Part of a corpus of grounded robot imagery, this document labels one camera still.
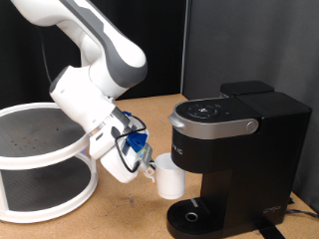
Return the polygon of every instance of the drip tray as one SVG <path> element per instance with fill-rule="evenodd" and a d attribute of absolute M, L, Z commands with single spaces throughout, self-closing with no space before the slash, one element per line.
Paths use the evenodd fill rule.
<path fill-rule="evenodd" d="M 174 238 L 221 238 L 221 226 L 200 198 L 171 206 L 167 212 L 167 230 Z"/>

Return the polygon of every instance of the circular rack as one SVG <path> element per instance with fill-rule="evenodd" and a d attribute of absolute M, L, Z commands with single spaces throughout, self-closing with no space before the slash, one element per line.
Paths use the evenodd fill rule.
<path fill-rule="evenodd" d="M 94 192 L 89 136 L 54 103 L 0 111 L 0 219 L 31 223 L 62 216 Z"/>

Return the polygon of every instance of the coffee maker button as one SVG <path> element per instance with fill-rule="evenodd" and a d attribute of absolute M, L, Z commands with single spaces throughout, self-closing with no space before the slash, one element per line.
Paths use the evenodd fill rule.
<path fill-rule="evenodd" d="M 258 123 L 256 123 L 255 121 L 250 121 L 246 126 L 247 132 L 250 132 L 250 133 L 255 132 L 257 128 L 258 128 Z"/>

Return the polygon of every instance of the black wall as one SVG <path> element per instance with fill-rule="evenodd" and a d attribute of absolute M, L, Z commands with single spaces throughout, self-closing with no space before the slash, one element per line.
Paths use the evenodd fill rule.
<path fill-rule="evenodd" d="M 147 78 L 121 99 L 179 93 L 186 0 L 92 0 L 146 53 Z M 66 66 L 80 67 L 77 46 L 57 27 L 41 28 L 51 78 Z M 0 109 L 51 102 L 37 29 L 10 0 L 0 1 Z"/>
<path fill-rule="evenodd" d="M 293 190 L 319 212 L 319 2 L 194 0 L 183 93 L 262 81 L 313 109 Z"/>

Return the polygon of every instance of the perforated tray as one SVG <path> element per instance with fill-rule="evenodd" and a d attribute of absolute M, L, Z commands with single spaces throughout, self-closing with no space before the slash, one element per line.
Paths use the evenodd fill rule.
<path fill-rule="evenodd" d="M 0 111 L 0 169 L 58 163 L 88 144 L 82 127 L 56 104 L 30 104 Z"/>

